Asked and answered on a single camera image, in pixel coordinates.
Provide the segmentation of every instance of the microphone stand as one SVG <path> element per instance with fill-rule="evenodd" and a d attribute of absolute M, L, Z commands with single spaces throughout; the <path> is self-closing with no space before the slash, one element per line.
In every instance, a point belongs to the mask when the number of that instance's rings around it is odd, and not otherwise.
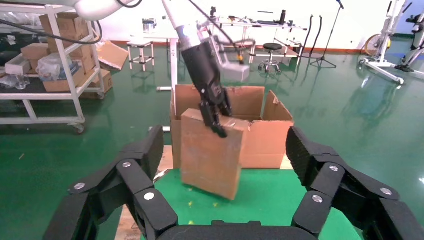
<path fill-rule="evenodd" d="M 314 67 L 317 67 L 319 69 L 320 68 L 324 68 L 324 69 L 335 69 L 335 68 L 337 68 L 337 65 L 326 60 L 326 53 L 327 53 L 327 49 L 329 48 L 330 40 L 331 40 L 331 37 L 333 36 L 334 27 L 336 26 L 337 18 L 339 18 L 339 13 L 340 13 L 341 9 L 342 9 L 342 6 L 340 5 L 340 7 L 338 8 L 337 16 L 335 17 L 335 20 L 334 20 L 334 25 L 332 26 L 332 29 L 331 29 L 330 37 L 328 38 L 327 46 L 325 47 L 324 54 L 322 55 L 322 57 L 318 58 L 316 61 L 311 63 L 311 65 L 314 66 Z M 330 64 L 331 66 L 322 67 L 323 62 L 326 62 L 326 63 Z"/>

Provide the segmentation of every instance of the plastic bag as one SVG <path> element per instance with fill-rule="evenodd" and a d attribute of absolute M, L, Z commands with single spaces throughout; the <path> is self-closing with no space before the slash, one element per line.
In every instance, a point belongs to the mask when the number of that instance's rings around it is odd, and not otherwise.
<path fill-rule="evenodd" d="M 0 78 L 0 84 L 7 89 L 16 88 L 17 90 L 23 90 L 30 84 L 30 80 L 24 76 L 6 75 Z"/>
<path fill-rule="evenodd" d="M 14 24 L 41 26 L 41 14 L 0 11 L 0 19 Z"/>
<path fill-rule="evenodd" d="M 72 60 L 66 57 L 69 67 L 72 69 Z M 61 69 L 64 66 L 59 53 L 52 53 L 38 60 L 38 67 L 35 70 L 43 82 L 56 81 L 60 78 Z"/>

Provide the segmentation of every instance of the green tabletop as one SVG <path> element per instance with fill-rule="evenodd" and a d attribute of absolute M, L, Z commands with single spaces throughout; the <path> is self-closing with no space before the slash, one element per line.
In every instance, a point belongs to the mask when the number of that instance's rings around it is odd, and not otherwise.
<path fill-rule="evenodd" d="M 175 210 L 180 225 L 210 225 L 212 220 L 222 220 L 290 226 L 306 193 L 293 170 L 280 169 L 244 169 L 233 201 L 182 184 L 179 169 L 171 170 L 155 186 Z M 333 208 L 319 239 L 361 238 L 343 213 Z"/>

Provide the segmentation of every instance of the black stool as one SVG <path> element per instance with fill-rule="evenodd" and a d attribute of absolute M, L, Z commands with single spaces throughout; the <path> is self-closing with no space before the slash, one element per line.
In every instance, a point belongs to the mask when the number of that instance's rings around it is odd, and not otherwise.
<path fill-rule="evenodd" d="M 261 64 L 259 64 L 258 69 L 262 70 L 262 67 L 265 67 L 265 72 L 269 73 L 270 70 L 268 69 L 269 66 L 274 66 L 276 71 L 281 73 L 280 71 L 280 67 L 279 67 L 279 63 L 275 60 L 273 60 L 273 55 L 274 55 L 274 51 L 280 50 L 283 48 L 283 46 L 281 46 L 278 43 L 265 43 L 263 45 L 263 48 L 266 50 L 269 50 L 269 59 L 268 60 L 263 60 Z"/>

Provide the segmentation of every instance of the black cable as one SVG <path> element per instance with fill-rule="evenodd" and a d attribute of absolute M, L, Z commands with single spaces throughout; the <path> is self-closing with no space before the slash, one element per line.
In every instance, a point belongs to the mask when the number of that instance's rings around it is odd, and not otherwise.
<path fill-rule="evenodd" d="M 62 40 L 62 41 L 70 42 L 70 43 L 73 43 L 73 44 L 81 44 L 81 45 L 92 45 L 92 44 L 96 44 L 96 43 L 98 43 L 102 40 L 102 37 L 103 37 L 102 26 L 100 25 L 99 21 L 96 21 L 96 23 L 98 25 L 98 30 L 99 30 L 99 36 L 98 36 L 97 40 L 95 40 L 95 41 L 77 41 L 77 40 L 72 40 L 72 39 L 68 39 L 68 38 L 65 38 L 65 37 L 61 37 L 61 36 L 56 36 L 56 35 L 53 35 L 53 34 L 50 34 L 50 33 L 47 33 L 47 32 L 34 30 L 34 29 L 26 27 L 26 26 L 22 26 L 22 25 L 19 25 L 19 24 L 10 22 L 10 21 L 5 21 L 5 20 L 0 19 L 0 24 L 9 25 L 9 26 L 15 27 L 17 29 L 22 29 L 22 30 L 25 30 L 25 31 L 28 31 L 28 32 L 31 32 L 31 33 L 34 33 L 34 34 L 37 34 L 37 35 L 44 36 L 44 37 L 59 39 L 59 40 Z"/>
<path fill-rule="evenodd" d="M 135 7 L 137 7 L 138 5 L 140 5 L 143 0 L 139 0 L 136 4 L 134 5 L 127 5 L 125 3 L 123 3 L 121 0 L 116 0 L 122 7 L 127 8 L 127 9 L 133 9 Z"/>
<path fill-rule="evenodd" d="M 224 36 L 228 39 L 229 43 L 235 48 L 237 48 L 236 43 L 231 39 L 230 36 L 228 36 L 228 34 L 222 29 L 220 28 L 220 26 L 218 26 L 218 24 L 212 20 L 212 18 L 210 18 L 196 3 L 194 3 L 192 0 L 188 0 L 201 14 L 203 14 L 203 16 L 205 16 L 207 18 L 208 21 L 210 21 L 215 27 L 217 27 L 219 29 L 219 31 L 224 34 Z M 242 51 L 239 51 L 237 53 L 237 57 L 238 60 L 240 61 L 240 63 L 243 62 L 243 56 L 242 56 Z"/>

